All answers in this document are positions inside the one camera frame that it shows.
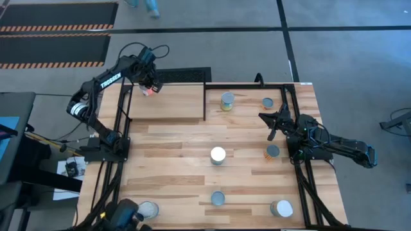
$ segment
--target white can lid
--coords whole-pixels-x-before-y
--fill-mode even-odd
[[[290,202],[281,200],[277,203],[277,212],[280,216],[287,218],[293,214],[293,207]]]
[[[211,150],[211,158],[215,161],[222,161],[225,158],[225,150],[222,147],[215,147]]]
[[[234,94],[231,92],[226,92],[221,96],[221,99],[224,103],[234,102]]]

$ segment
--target table leg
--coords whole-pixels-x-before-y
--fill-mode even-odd
[[[18,227],[18,231],[26,231],[28,220],[30,218],[30,211],[27,211],[27,208],[23,209],[23,213],[21,214],[20,223]]]
[[[16,164],[10,173],[11,180],[50,186],[57,189],[80,192],[82,181],[68,176],[50,173],[31,166]]]

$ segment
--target black bracket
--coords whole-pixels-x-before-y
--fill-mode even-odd
[[[101,142],[98,137],[93,137],[89,139],[87,146],[80,147],[79,154],[84,156],[85,162],[126,161],[128,158],[128,149],[130,147],[130,138],[122,138],[118,145],[121,145],[122,151],[114,153],[112,148]]]
[[[263,76],[260,73],[257,73],[254,83],[259,83],[260,87],[265,87]]]

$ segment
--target silver can lid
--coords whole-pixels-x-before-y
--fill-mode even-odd
[[[226,92],[226,93],[221,95],[221,100],[224,103],[232,103],[232,102],[234,102],[234,94],[231,93],[231,92]]]
[[[272,108],[272,107],[274,106],[274,102],[273,102],[273,100],[270,99],[270,98],[264,98],[264,99],[263,99],[263,105],[264,105],[264,107],[266,107],[266,108]]]
[[[223,205],[225,201],[224,193],[221,191],[216,191],[211,195],[211,203],[216,206]]]
[[[271,157],[278,157],[278,155],[280,154],[280,149],[276,145],[269,145],[267,147],[267,153]]]

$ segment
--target label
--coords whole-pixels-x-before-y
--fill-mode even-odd
[[[116,74],[115,76],[109,78],[108,80],[104,81],[100,84],[101,89],[108,87],[111,83],[114,83],[116,80],[121,78],[121,73]]]

